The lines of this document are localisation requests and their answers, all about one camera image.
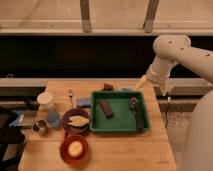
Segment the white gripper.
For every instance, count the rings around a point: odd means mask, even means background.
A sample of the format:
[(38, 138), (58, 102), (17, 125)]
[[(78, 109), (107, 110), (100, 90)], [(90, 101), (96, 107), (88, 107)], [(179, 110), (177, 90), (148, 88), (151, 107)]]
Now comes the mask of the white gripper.
[(167, 81), (170, 77), (170, 72), (171, 70), (169, 69), (157, 68), (156, 70), (154, 70), (153, 66), (150, 66), (146, 72), (146, 75), (143, 75), (137, 82), (135, 89), (143, 87), (148, 79), (151, 83), (158, 84), (162, 96), (166, 96), (166, 94), (168, 93)]

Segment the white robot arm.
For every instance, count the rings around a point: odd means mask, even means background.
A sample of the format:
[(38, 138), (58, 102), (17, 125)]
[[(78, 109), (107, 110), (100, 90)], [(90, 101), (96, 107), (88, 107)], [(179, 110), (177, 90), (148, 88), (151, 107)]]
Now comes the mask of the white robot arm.
[[(153, 42), (153, 50), (155, 58), (136, 89), (151, 82), (166, 94), (170, 72), (177, 64), (213, 84), (213, 51), (192, 47), (187, 35), (160, 35)], [(213, 90), (194, 108), (178, 171), (213, 171)]]

